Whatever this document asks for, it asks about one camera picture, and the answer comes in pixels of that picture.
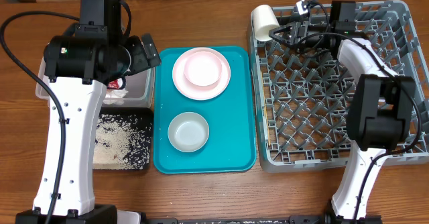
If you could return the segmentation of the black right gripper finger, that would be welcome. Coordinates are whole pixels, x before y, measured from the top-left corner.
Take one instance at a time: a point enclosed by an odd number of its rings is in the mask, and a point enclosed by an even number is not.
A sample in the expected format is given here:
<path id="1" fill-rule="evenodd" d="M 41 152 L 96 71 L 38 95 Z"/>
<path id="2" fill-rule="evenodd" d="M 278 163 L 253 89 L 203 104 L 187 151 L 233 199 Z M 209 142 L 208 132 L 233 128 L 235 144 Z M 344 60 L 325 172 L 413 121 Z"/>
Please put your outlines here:
<path id="1" fill-rule="evenodd" d="M 295 30 L 288 29 L 272 29 L 269 31 L 269 37 L 272 40 L 287 47 L 293 47 L 295 45 L 296 34 Z"/>
<path id="2" fill-rule="evenodd" d="M 269 36 L 296 36 L 300 26 L 300 22 L 287 23 L 270 30 Z"/>

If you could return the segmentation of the cream cup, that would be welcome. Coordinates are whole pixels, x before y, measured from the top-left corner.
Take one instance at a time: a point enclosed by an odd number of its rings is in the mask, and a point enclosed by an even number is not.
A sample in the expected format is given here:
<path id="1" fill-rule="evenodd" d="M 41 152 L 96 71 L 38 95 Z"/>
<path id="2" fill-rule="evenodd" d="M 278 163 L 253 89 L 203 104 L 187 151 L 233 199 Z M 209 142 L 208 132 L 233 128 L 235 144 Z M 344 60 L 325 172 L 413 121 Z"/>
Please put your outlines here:
<path id="1" fill-rule="evenodd" d="M 269 31 L 280 26 L 273 9 L 269 5 L 259 5 L 251 15 L 255 39 L 260 42 L 270 41 Z"/>

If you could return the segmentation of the red foil wrapper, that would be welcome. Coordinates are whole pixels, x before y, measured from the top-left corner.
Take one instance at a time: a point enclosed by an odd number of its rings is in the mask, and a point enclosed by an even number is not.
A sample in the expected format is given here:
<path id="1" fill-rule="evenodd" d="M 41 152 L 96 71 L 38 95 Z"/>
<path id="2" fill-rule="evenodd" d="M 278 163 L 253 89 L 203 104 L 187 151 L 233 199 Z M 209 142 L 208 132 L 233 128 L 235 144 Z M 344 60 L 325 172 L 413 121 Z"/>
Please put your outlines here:
<path id="1" fill-rule="evenodd" d="M 124 78 L 118 78 L 117 80 L 111 81 L 107 88 L 109 90 L 121 90 L 124 89 L 126 85 L 126 81 Z"/>

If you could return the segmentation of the white napkin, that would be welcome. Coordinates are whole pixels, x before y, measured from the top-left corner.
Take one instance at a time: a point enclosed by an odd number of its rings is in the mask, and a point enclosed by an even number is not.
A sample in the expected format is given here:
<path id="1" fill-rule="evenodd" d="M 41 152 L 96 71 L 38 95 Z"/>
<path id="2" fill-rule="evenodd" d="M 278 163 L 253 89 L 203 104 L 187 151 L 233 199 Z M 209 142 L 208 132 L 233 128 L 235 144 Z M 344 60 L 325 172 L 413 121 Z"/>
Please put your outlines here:
<path id="1" fill-rule="evenodd" d="M 123 98 L 126 96 L 127 93 L 128 91 L 125 89 L 108 89 L 106 91 L 103 103 L 106 105 L 123 105 Z"/>

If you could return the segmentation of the large pink plate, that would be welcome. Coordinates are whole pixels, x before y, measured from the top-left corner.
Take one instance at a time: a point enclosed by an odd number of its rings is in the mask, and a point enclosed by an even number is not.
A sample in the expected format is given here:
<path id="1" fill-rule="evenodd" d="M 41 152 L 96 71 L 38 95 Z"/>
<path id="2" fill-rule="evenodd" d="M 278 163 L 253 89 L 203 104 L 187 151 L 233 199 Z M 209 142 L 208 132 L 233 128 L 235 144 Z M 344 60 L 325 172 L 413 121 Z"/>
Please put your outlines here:
<path id="1" fill-rule="evenodd" d="M 213 85 L 207 87 L 198 87 L 190 83 L 184 74 L 185 63 L 188 57 L 193 53 L 201 51 L 207 51 L 215 54 L 221 60 L 222 64 L 220 79 Z M 197 101 L 204 101 L 217 97 L 227 88 L 231 79 L 231 68 L 227 59 L 220 52 L 212 48 L 192 48 L 181 54 L 175 61 L 172 70 L 172 79 L 175 87 L 185 97 Z"/>

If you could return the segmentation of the grey bowl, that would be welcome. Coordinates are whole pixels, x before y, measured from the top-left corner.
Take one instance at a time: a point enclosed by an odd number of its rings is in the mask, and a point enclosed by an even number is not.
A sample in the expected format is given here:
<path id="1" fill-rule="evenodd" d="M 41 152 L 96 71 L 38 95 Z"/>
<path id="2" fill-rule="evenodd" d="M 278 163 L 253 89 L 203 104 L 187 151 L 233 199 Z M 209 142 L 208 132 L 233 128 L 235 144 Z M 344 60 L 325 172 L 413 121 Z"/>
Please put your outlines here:
<path id="1" fill-rule="evenodd" d="M 185 153 L 202 148 L 208 141 L 209 133 L 208 122 L 195 112 L 183 112 L 175 116 L 168 126 L 171 145 Z"/>

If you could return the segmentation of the wooden chopstick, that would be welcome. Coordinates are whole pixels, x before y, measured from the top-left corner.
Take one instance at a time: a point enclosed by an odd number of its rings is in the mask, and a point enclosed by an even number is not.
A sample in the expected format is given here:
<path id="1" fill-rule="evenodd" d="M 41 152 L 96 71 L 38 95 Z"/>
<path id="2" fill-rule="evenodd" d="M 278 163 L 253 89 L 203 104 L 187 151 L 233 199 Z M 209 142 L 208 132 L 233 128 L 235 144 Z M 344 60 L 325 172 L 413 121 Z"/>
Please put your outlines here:
<path id="1" fill-rule="evenodd" d="M 264 102 L 263 106 L 264 106 L 265 130 L 266 130 L 265 136 L 266 136 L 266 139 L 267 139 L 267 145 L 269 146 L 268 148 L 270 148 L 271 147 L 271 142 L 270 142 L 270 139 L 269 139 L 269 123 L 268 123 L 268 117 L 267 117 L 267 107 L 266 107 L 265 102 Z"/>

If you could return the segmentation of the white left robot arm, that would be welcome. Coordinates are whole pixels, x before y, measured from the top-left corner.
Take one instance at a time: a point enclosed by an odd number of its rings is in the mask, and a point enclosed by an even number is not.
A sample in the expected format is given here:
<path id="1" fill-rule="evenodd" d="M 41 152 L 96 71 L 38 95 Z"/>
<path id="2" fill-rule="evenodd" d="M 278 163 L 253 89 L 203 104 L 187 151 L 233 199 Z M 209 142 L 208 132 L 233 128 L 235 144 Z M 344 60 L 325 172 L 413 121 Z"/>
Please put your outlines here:
<path id="1" fill-rule="evenodd" d="M 122 44 L 105 38 L 55 36 L 44 50 L 50 126 L 42 180 L 32 209 L 16 223 L 144 223 L 141 212 L 98 205 L 93 156 L 99 113 L 108 84 L 160 65 L 150 34 Z"/>

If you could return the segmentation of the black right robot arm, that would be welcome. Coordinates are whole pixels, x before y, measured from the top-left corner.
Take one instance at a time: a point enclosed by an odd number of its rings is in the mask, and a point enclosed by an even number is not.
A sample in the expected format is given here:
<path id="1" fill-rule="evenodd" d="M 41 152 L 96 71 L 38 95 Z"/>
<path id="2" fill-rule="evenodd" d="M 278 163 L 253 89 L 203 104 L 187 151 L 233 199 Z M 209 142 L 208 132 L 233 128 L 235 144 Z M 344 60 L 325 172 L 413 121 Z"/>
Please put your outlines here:
<path id="1" fill-rule="evenodd" d="M 381 167 L 400 153 L 397 145 L 406 140 L 418 111 L 414 79 L 386 66 L 369 37 L 356 31 L 355 9 L 354 1 L 333 1 L 324 26 L 302 20 L 269 31 L 271 39 L 300 54 L 317 46 L 329 50 L 357 85 L 346 120 L 349 160 L 321 223 L 382 222 L 367 216 L 366 205 Z"/>

